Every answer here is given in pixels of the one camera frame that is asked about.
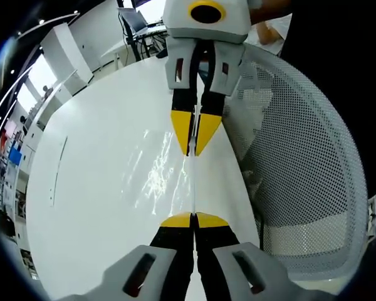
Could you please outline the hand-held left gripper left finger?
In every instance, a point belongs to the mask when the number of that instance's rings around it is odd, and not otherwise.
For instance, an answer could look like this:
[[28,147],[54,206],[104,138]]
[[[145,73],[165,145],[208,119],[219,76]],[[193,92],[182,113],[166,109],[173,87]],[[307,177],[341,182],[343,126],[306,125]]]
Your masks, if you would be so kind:
[[149,245],[139,245],[103,274],[102,300],[165,300],[184,296],[193,269],[192,213],[164,220]]

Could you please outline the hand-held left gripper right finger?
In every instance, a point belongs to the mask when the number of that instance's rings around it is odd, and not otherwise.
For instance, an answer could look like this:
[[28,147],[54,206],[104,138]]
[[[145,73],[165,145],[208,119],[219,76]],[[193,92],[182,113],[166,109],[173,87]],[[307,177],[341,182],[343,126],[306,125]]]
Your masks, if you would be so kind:
[[241,243],[227,221],[196,213],[198,270],[209,300],[298,300],[301,288],[282,264]]

